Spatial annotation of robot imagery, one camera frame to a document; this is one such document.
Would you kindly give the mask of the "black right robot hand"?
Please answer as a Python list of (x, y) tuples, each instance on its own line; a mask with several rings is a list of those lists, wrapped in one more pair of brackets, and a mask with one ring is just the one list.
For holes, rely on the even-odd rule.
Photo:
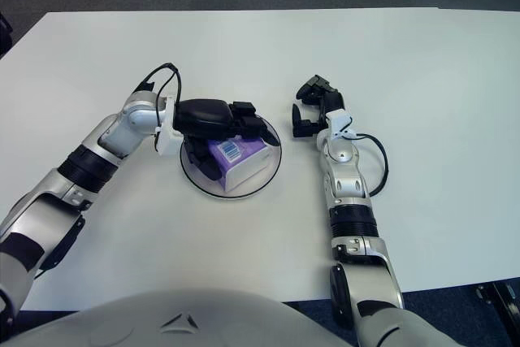
[(341, 93), (330, 86), (329, 82), (319, 75), (311, 77), (297, 91), (296, 99), (304, 105), (319, 108), (316, 122), (302, 119), (296, 104), (292, 105), (292, 135), (297, 138), (312, 137), (328, 127), (326, 114), (344, 109), (345, 104)]

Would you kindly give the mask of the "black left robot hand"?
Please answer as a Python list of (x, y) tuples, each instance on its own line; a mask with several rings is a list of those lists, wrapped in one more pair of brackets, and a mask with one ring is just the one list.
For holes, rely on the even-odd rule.
[(268, 129), (250, 102), (226, 103), (218, 99), (189, 99), (175, 106), (174, 129), (184, 135), (188, 160), (210, 180), (222, 178), (217, 160), (210, 153), (210, 141), (236, 136), (258, 138), (272, 146), (280, 141)]

